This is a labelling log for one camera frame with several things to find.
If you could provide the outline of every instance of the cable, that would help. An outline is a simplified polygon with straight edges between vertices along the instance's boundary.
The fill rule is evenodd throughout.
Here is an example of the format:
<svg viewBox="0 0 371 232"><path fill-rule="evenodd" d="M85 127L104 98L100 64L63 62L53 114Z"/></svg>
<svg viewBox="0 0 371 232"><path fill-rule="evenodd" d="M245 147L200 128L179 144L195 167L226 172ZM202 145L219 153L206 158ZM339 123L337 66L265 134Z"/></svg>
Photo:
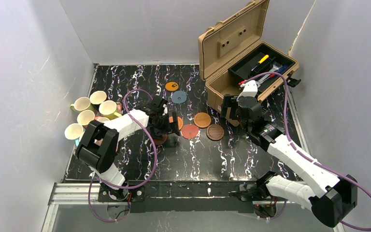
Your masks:
<svg viewBox="0 0 371 232"><path fill-rule="evenodd" d="M113 207L118 208L119 205L109 205L109 203L107 203L106 212L107 212L107 216L108 216L109 218L112 218L112 217L110 216L110 214L109 214L109 209L111 209L111 208L113 208Z"/></svg>
<svg viewBox="0 0 371 232"><path fill-rule="evenodd" d="M278 213L277 215L275 215L275 216L273 216L273 217L267 217L267 218L262 218L262 217L260 217L260 219L263 219L263 220L267 220L267 219L269 219L269 220L277 219L277 218L282 214L282 212L285 210L285 207L286 207L286 199L285 199L285 201L284 201L284 205L282 206L281 211L279 211L279 213ZM253 216L246 215L246 214L240 214L240 213L236 213L236 214L238 214L238 215L242 215L242 216L247 217L247 218L258 219L258 217L253 217Z"/></svg>
<svg viewBox="0 0 371 232"><path fill-rule="evenodd" d="M150 142L151 142L151 145L153 147L153 151L154 151L154 163L153 163L153 169L151 170L149 176L143 181L141 182L140 184L138 185L135 185L135 186L119 186L119 185L114 185L108 181L105 181L105 180L102 180L100 179L100 181L104 182L105 184L109 185L109 186L112 186L112 187L115 187L115 188L121 188L121 189L137 189L143 185L145 185L145 183L147 183L151 177L153 177L154 173L156 172L156 168L157 168L157 148L156 148L156 144L154 143L154 140L153 138L151 137L150 133L147 131L147 129L141 124L141 122L139 122L138 120L136 120L129 112L128 110L128 107L127 107L127 103L126 103L126 98L129 94L131 94L132 92L135 92L135 91L141 91L141 92L145 92L149 98L153 99L153 97L145 90L143 89L133 89L131 91L129 91L127 94L124 95L123 97L123 107L124 107L124 110L127 112L128 116L134 121L136 122L144 131L144 133L147 135L147 137L150 139Z"/></svg>
<svg viewBox="0 0 371 232"><path fill-rule="evenodd" d="M287 113L287 105L288 105L288 83L286 82L286 79L284 78L284 76L282 76L280 73L277 73L277 72L264 72L264 73L261 73L261 74L258 74L256 76L253 76L251 78L249 78L248 80L244 81L244 83L247 83L248 81L251 81L251 80L255 80L263 75L267 75L267 74L275 74L279 77L281 77L281 79L284 81L284 87L285 87L285 99L284 99L284 112L283 112L283 118L284 118L284 127L285 127L285 133L286 133L286 137L288 138L288 141L289 142L292 142L292 139L291 137L289 136L289 131L288 131L288 121L286 119L286 113ZM291 143L291 147L296 150L296 152L302 156L304 159L306 159L307 161L309 162L313 162L313 160L309 157L307 157L306 155L304 155L302 152L298 151L297 148L295 147L295 145L293 143ZM328 172L331 172L335 175L337 175L338 177L340 178L343 178L344 180L348 181L349 183L357 186L358 188L360 188L362 191L364 191L370 198L371 198L371 192L369 192L369 190L367 190L365 187L361 186L358 182L350 179L349 177L339 173L338 171L335 171L333 169L331 169L330 167L327 167L325 165L322 165L318 162L314 162L314 165L328 171ZM358 226L354 226L354 225L350 225L344 221L341 221L341 223L345 226L348 226L352 229L356 229L356 230L360 230L360 231L371 231L371 228L362 228L362 227L358 227Z"/></svg>
<svg viewBox="0 0 371 232"><path fill-rule="evenodd" d="M91 179L90 184L89 184L89 193L88 193L88 195L87 195L87 202L88 202L88 204L89 204L89 209L90 209L90 211L92 211L92 214L93 214L97 219L99 219L100 221L103 221L103 222L117 222L117 221L120 221L120 220L126 218L126 217L130 214L130 212L129 212L128 214L124 215L123 217L121 217L120 219L117 219L117 218L116 218L116 219L113 219L113 220L106 220L106 219L103 219L103 218L101 218L98 214L96 214L96 212L94 211L94 209L93 209L93 207L92 207L92 204L90 203L90 202L91 202L91 200L90 200L90 191L92 190L93 181L94 181L95 179L96 179L96 180L99 180L99 179L97 178L97 176L95 176L95 177L93 177L93 178Z"/></svg>
<svg viewBox="0 0 371 232"><path fill-rule="evenodd" d="M117 198L116 198L115 201L122 202L122 201L124 201L125 199L127 199L128 196L129 196L129 194L127 194L123 199L117 199ZM113 197L112 197L112 194L110 193L110 191L109 191L109 197L110 197L112 200L114 200Z"/></svg>
<svg viewBox="0 0 371 232"><path fill-rule="evenodd" d="M119 218L119 216L120 216L121 213L123 213L123 212L127 212L127 211L129 211L129 209L126 209L126 210L122 210L122 211L120 211L120 213L117 215L116 219Z"/></svg>
<svg viewBox="0 0 371 232"><path fill-rule="evenodd" d="M131 195L132 195L133 193L130 193L130 197L128 198L128 201L127 201L127 206L128 206L128 208L130 209L130 201L131 201Z"/></svg>

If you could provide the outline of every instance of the orange coaster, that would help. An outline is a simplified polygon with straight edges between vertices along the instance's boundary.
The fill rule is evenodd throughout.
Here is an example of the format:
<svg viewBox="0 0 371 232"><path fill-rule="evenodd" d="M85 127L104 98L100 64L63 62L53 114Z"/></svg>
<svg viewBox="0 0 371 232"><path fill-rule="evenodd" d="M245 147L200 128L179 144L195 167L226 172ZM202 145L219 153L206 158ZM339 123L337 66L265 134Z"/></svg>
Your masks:
<svg viewBox="0 0 371 232"><path fill-rule="evenodd" d="M199 128L206 128L211 124L211 117L206 113L198 113L194 116L194 124Z"/></svg>
<svg viewBox="0 0 371 232"><path fill-rule="evenodd" d="M166 83L166 90L169 92L175 92L179 88L178 83L175 81L170 81Z"/></svg>
<svg viewBox="0 0 371 232"><path fill-rule="evenodd" d="M173 122L172 117L169 117L169 122ZM183 119L180 117L177 117L177 124L178 124L178 130L180 131L181 128L183 128L184 122Z"/></svg>
<svg viewBox="0 0 371 232"><path fill-rule="evenodd" d="M181 134L186 139L192 139L198 135L199 129L196 125L184 125L181 129Z"/></svg>
<svg viewBox="0 0 371 232"><path fill-rule="evenodd" d="M162 145L167 141L168 136L166 134L163 135L162 139L153 139L156 146Z"/></svg>

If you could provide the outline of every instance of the wooden coaster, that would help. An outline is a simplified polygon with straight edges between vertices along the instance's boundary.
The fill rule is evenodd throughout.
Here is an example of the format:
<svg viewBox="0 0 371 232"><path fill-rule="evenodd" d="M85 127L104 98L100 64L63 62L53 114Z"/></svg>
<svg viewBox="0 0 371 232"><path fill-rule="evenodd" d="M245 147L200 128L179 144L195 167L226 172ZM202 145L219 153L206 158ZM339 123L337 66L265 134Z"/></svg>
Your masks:
<svg viewBox="0 0 371 232"><path fill-rule="evenodd" d="M199 129L196 125L184 125L181 129L181 134L186 139L192 139L198 135Z"/></svg>
<svg viewBox="0 0 371 232"><path fill-rule="evenodd" d="M162 139L153 139L153 140L154 140L154 143L156 144L156 146L160 146L167 141L167 138L168 138L168 136L166 134L164 134Z"/></svg>
<svg viewBox="0 0 371 232"><path fill-rule="evenodd" d="M194 124L199 128L207 128L211 124L211 117L206 113L198 113L194 116Z"/></svg>
<svg viewBox="0 0 371 232"><path fill-rule="evenodd" d="M175 81L170 81L166 83L166 90L169 92L177 91L179 88L178 83Z"/></svg>
<svg viewBox="0 0 371 232"><path fill-rule="evenodd" d="M210 125L205 133L213 141L221 140L224 137L224 129L218 124Z"/></svg>
<svg viewBox="0 0 371 232"><path fill-rule="evenodd" d="M169 117L169 122L173 122L173 119L172 119L172 116ZM184 125L184 122L183 122L183 119L180 118L180 117L177 117L177 124L178 124L178 130L180 131L181 128L183 128L183 125Z"/></svg>

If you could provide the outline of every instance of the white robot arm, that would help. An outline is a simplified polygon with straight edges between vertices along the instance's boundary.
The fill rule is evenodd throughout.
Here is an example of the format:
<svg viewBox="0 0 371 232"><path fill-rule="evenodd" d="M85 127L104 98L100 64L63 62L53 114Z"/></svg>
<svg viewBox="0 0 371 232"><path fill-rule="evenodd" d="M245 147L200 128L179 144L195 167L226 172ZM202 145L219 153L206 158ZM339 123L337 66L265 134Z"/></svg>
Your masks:
<svg viewBox="0 0 371 232"><path fill-rule="evenodd" d="M176 113L168 114L167 101L158 96L154 96L150 103L141 105L122 117L105 123L91 121L75 151L75 156L95 171L102 180L115 186L122 186L125 182L124 176L113 163L117 144L123 138L142 129L130 116L150 130L153 138L161 138L162 135L170 133L179 135ZM96 144L95 140L100 139L101 144ZM107 188L119 191L119 188L113 186L108 185Z"/></svg>
<svg viewBox="0 0 371 232"><path fill-rule="evenodd" d="M240 126L250 137L251 141L266 152L277 157L289 166L306 184L289 181L273 172L268 172L256 181L252 188L239 192L231 192L230 196L246 196L263 199L276 196L307 208L325 225L335 227L357 204L357 188L353 184L338 178L316 165L308 153L298 145L290 142L285 130L275 123L266 121L267 111L257 102L255 80L242 84L243 91L239 96L225 96L222 112L231 108L231 119L239 120ZM309 162L299 154L311 158Z"/></svg>

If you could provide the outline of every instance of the yellow cup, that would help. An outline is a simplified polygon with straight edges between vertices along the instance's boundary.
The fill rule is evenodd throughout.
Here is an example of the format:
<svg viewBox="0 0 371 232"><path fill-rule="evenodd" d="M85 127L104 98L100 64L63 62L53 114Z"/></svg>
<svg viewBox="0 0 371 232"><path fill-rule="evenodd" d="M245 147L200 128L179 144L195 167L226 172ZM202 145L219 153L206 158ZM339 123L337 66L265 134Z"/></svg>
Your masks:
<svg viewBox="0 0 371 232"><path fill-rule="evenodd" d="M90 103L90 99L88 97L81 97L77 99L73 104L71 104L71 109L79 113L85 110L90 110L96 113L96 110Z"/></svg>
<svg viewBox="0 0 371 232"><path fill-rule="evenodd" d="M121 117L121 114L119 113L120 109L121 107L119 107L119 105L116 102L108 100L100 104L99 113L103 117L113 120L118 117Z"/></svg>

